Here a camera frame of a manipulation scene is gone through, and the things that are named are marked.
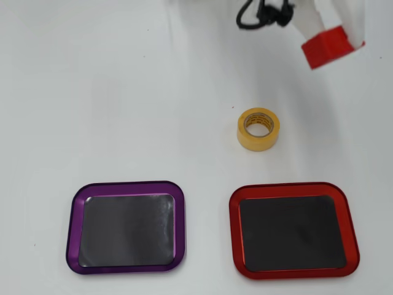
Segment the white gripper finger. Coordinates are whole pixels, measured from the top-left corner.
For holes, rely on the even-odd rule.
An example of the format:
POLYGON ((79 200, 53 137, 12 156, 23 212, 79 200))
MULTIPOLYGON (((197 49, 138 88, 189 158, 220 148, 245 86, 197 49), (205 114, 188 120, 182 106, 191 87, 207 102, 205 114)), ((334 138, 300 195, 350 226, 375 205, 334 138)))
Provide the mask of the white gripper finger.
POLYGON ((341 25, 324 30, 319 34, 330 42, 345 44, 345 47, 359 49, 365 44, 365 1, 319 1, 323 17, 335 11, 341 25))
POLYGON ((294 5, 292 24, 306 41, 325 31, 325 26, 317 10, 315 0, 298 0, 294 1, 294 5))

